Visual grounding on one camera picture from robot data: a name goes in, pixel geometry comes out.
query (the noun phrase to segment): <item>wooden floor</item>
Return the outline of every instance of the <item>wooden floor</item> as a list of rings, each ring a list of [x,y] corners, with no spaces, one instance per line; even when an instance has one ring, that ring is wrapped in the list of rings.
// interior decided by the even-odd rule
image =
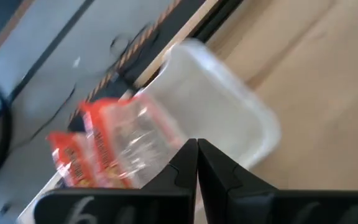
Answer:
[[[251,0],[208,46],[280,120],[255,174],[281,189],[358,189],[358,0]]]

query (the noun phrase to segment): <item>clear plastic container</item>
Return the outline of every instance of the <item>clear plastic container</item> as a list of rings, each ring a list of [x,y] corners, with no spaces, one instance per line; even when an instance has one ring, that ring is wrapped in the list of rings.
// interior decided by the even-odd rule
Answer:
[[[250,169],[280,140],[275,115],[203,44],[186,40],[165,54],[144,90],[189,138],[205,138]]]

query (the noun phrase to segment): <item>red snack bag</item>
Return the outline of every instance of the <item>red snack bag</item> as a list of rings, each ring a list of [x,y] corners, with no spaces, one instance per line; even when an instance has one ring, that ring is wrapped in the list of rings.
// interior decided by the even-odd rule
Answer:
[[[132,188],[131,181],[120,168],[114,148],[114,119],[117,100],[101,99],[95,103],[82,103],[87,138],[96,154],[96,171],[108,187]]]
[[[86,136],[80,133],[51,133],[52,156],[57,170],[70,187],[97,187],[89,161]]]

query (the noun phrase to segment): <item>gray surface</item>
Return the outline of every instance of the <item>gray surface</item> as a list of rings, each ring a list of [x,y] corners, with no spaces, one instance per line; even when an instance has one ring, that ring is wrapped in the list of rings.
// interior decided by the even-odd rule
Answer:
[[[66,130],[69,114],[115,61],[109,51],[112,38],[121,33],[135,36],[146,23],[155,21],[170,1],[97,0],[85,12],[14,102],[16,145],[48,120],[81,80],[50,126],[31,143],[12,149],[0,171],[0,209],[7,201],[24,208],[55,172],[45,137],[53,130]],[[0,50],[0,85],[5,92],[13,89],[80,4],[78,0],[37,0],[31,6]],[[78,66],[73,67],[78,58]]]

